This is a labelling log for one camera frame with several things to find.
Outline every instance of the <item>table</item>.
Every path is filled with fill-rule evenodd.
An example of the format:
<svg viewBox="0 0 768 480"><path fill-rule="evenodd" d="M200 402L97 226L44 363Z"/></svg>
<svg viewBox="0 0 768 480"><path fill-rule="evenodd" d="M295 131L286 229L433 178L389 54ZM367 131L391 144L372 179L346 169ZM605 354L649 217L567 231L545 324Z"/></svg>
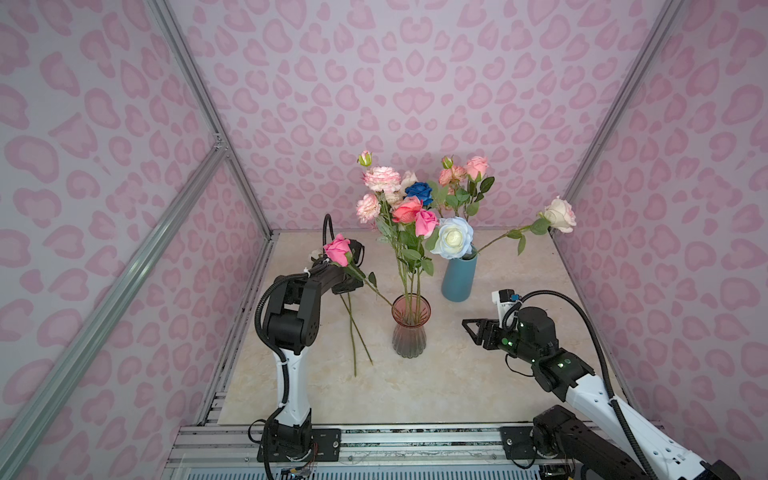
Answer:
<svg viewBox="0 0 768 480"><path fill-rule="evenodd" d="M340 233L366 246L362 270L376 272L379 288L390 301L402 294L394 253L388 244L376 241L377 231ZM476 230L474 243L485 245L500 233ZM260 290L277 275L309 266L310 251L321 243L320 232L281 233ZM356 337L355 377L349 317L341 299L330 291L323 296L319 335L310 347L307 370L313 423L523 422L559 403L532 378L510 372L501 351L476 346L462 327L462 319L496 317L493 290L512 288L527 293L550 289L578 301L552 239L528 235L528 245L519 257L513 240L500 240L484 250L472 295L462 303L442 297L440 286L448 261L430 256L435 275L422 275L422 295L432 306L432 316L425 325L427 347L415 359L404 359L392 349L395 321L389 306L367 287L358 289L352 293L353 312L374 364L369 363ZM551 296L536 296L525 305L547 310L557 326L560 345L599 372L588 332L571 306ZM510 359L510 366L530 372L528 364L519 359ZM612 380L619 391L615 377ZM275 362L249 326L218 422L247 425L265 419L275 407Z"/></svg>

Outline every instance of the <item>light blue rose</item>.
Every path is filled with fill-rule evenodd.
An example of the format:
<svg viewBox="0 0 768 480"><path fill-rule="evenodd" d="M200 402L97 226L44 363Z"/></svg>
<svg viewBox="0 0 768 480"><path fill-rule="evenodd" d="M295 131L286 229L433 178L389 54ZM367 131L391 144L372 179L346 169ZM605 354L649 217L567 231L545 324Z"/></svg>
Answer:
<svg viewBox="0 0 768 480"><path fill-rule="evenodd" d="M441 218L435 248L430 250L447 260L461 258L472 250L475 231L461 217Z"/></svg>

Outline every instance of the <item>white rose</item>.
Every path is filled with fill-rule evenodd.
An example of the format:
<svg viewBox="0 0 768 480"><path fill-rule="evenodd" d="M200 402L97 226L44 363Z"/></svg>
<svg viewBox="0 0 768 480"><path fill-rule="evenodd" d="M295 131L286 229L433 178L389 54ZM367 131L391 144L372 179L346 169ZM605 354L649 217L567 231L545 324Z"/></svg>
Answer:
<svg viewBox="0 0 768 480"><path fill-rule="evenodd" d="M403 196L405 196L406 188L410 187L418 181L419 179L416 178L416 173L411 172L410 170L406 170L406 172L402 175L402 180L400 182L400 191L403 192Z"/></svg>
<svg viewBox="0 0 768 480"><path fill-rule="evenodd" d="M556 228L562 233L570 233L574 231L573 227L576 226L576 215L574 215L571 205L567 201L561 200L559 195L544 210L544 218L549 220L552 228Z"/></svg>

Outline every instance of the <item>pink rose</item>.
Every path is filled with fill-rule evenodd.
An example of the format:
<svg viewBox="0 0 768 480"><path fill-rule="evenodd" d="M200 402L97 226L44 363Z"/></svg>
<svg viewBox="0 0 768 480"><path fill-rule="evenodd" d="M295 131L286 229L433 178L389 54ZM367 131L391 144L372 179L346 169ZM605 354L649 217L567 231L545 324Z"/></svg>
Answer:
<svg viewBox="0 0 768 480"><path fill-rule="evenodd" d="M357 217L360 219L360 223L368 223L379 216L381 209L382 206L376 195L366 194L362 200L357 202Z"/></svg>
<svg viewBox="0 0 768 480"><path fill-rule="evenodd" d="M445 185L450 184L451 180L453 180L453 173L446 168L440 172L440 178L437 180L437 183L439 183L441 187L444 187Z"/></svg>
<svg viewBox="0 0 768 480"><path fill-rule="evenodd" d="M416 236L421 235L424 238L429 238L432 232L435 231L435 227L438 224L437 215L430 210L419 210L416 212Z"/></svg>
<svg viewBox="0 0 768 480"><path fill-rule="evenodd" d="M323 249L326 251L326 255L332 261L338 263L341 266L349 265L349 261L346 259L346 254L349 252L349 240L344 238L341 233L336 235L333 242L323 245Z"/></svg>
<svg viewBox="0 0 768 480"><path fill-rule="evenodd" d="M416 220L416 212L422 209L422 201L417 197L406 197L399 207L392 212L394 221L398 223L411 223Z"/></svg>
<svg viewBox="0 0 768 480"><path fill-rule="evenodd" d="M363 175L362 181L366 187L375 192L394 194L400 190L400 174L394 171L392 167L370 168Z"/></svg>
<svg viewBox="0 0 768 480"><path fill-rule="evenodd" d="M467 174L473 180L477 180L478 175L480 175L480 178L483 178L487 169L488 159L485 157L473 157L469 162L467 162Z"/></svg>

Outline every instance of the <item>pink glass vase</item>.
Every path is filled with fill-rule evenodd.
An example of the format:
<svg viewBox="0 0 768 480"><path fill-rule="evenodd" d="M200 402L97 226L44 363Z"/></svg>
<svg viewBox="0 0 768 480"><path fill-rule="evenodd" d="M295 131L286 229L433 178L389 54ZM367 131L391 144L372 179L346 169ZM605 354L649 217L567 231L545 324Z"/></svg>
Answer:
<svg viewBox="0 0 768 480"><path fill-rule="evenodd" d="M398 355L408 359L421 355L427 346L424 324L430 315L432 308L423 296L397 297L392 304L392 318L397 322L392 334L392 347Z"/></svg>

